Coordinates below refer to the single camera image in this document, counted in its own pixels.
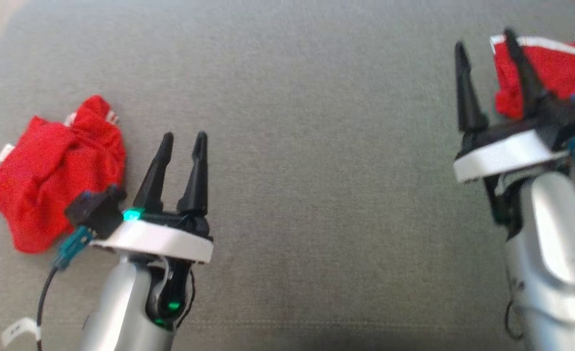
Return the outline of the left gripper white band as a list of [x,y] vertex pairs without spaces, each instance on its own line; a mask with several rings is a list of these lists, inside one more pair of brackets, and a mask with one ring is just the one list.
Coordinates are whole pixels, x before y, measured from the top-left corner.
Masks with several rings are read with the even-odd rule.
[[[106,239],[94,239],[92,247],[116,253],[150,254],[160,257],[180,258],[198,264],[211,262],[213,243],[186,231],[154,224],[141,218],[147,213],[161,213],[161,200],[166,169],[172,157],[174,135],[165,133],[160,147],[151,161],[133,206],[123,213],[123,222]],[[192,170],[184,195],[177,204],[180,214],[205,217],[208,212],[208,135],[197,133],[192,149]]]

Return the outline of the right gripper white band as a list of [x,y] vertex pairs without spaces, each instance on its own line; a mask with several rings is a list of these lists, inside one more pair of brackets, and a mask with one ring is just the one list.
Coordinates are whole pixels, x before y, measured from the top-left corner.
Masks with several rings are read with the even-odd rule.
[[453,161],[458,183],[510,173],[564,158],[568,151],[553,151],[540,137],[537,117],[551,117],[553,94],[546,89],[513,28],[504,29],[504,42],[515,63],[523,96],[524,120],[489,126],[472,82],[472,65],[463,42],[455,44],[458,129],[462,141]]

